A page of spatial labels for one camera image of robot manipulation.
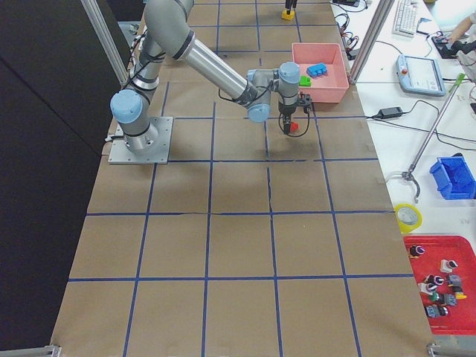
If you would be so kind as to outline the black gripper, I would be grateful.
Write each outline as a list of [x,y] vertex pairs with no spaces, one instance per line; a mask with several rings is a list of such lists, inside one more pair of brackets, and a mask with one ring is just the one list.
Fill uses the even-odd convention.
[[[297,0],[286,0],[286,11],[295,11]],[[278,103],[278,109],[281,114],[281,131],[284,135],[289,135],[292,127],[292,115],[295,113],[298,105],[296,103],[287,105],[281,102]]]

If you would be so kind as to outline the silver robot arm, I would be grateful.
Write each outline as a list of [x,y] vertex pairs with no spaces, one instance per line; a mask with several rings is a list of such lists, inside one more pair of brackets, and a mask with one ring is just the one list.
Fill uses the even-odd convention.
[[164,115],[165,86],[178,83],[171,97],[180,110],[195,116],[219,98],[246,110],[246,118],[263,123],[271,116],[271,98],[277,97],[279,123],[292,133],[292,116],[309,103],[298,88],[300,69],[295,62],[278,68],[251,69],[239,74],[209,49],[189,26],[193,1],[148,1],[144,8],[144,38],[126,85],[112,96],[110,108],[118,124],[110,137],[111,154],[122,152],[125,164],[161,163],[169,158],[172,115]]

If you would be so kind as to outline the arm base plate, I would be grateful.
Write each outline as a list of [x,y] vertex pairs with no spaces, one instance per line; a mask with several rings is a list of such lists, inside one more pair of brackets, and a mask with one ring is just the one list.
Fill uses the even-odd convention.
[[142,136],[123,133],[120,124],[112,139],[110,164],[167,164],[173,132],[173,117],[149,117],[149,129]]

